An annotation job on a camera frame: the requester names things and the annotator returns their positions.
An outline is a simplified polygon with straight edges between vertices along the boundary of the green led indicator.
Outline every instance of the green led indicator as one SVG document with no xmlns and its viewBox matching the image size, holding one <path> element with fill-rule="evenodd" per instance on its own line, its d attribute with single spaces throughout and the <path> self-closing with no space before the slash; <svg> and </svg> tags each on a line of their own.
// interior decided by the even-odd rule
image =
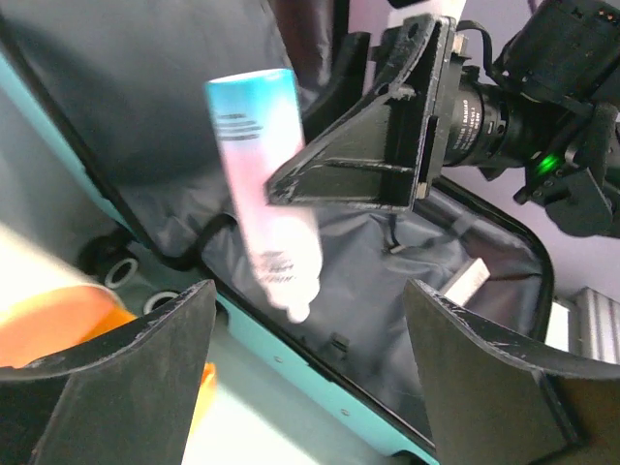
<svg viewBox="0 0 620 465">
<path fill-rule="evenodd" d="M 536 173 L 540 176 L 555 171 L 562 166 L 562 160 L 555 154 L 551 153 L 542 159 L 536 167 Z"/>
</svg>

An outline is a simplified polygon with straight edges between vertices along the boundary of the pink bottle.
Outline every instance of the pink bottle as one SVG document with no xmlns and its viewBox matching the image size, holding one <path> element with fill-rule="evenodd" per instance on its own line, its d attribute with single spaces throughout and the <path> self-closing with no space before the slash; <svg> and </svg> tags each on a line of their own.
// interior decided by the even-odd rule
<svg viewBox="0 0 620 465">
<path fill-rule="evenodd" d="M 291 70 L 214 79 L 206 100 L 245 247 L 274 307 L 303 322 L 320 289 L 321 241 L 312 209 L 267 204 L 264 185 L 303 147 Z"/>
</svg>

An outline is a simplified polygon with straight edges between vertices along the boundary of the robotic arm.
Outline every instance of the robotic arm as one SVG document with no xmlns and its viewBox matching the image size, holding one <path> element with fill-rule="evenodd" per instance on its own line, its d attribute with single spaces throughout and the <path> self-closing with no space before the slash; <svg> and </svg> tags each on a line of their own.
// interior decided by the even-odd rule
<svg viewBox="0 0 620 465">
<path fill-rule="evenodd" d="M 493 85 L 466 65 L 468 29 Z M 521 168 L 516 202 L 542 206 L 567 234 L 620 237 L 620 10 L 545 0 L 495 61 L 481 25 L 419 15 L 370 57 L 372 88 L 274 174 L 273 203 L 406 211 L 443 166 L 487 180 Z"/>
</svg>

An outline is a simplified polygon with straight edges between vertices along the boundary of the open suitcase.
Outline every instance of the open suitcase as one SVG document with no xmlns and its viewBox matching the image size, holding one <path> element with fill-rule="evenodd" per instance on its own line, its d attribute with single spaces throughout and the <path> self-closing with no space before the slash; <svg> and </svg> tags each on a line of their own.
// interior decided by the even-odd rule
<svg viewBox="0 0 620 465">
<path fill-rule="evenodd" d="M 468 308 L 542 340 L 551 263 L 524 226 L 442 180 L 396 219 L 321 208 L 325 265 L 311 316 L 291 325 L 271 308 L 234 223 L 202 84 L 293 66 L 308 138 L 342 114 L 317 104 L 335 80 L 361 87 L 368 37 L 344 38 L 344 2 L 289 3 L 2 0 L 2 86 L 135 240 L 167 265 L 215 280 L 236 339 L 380 453 L 438 463 L 405 321 L 406 282 L 440 289 L 482 258 L 491 277 Z"/>
</svg>

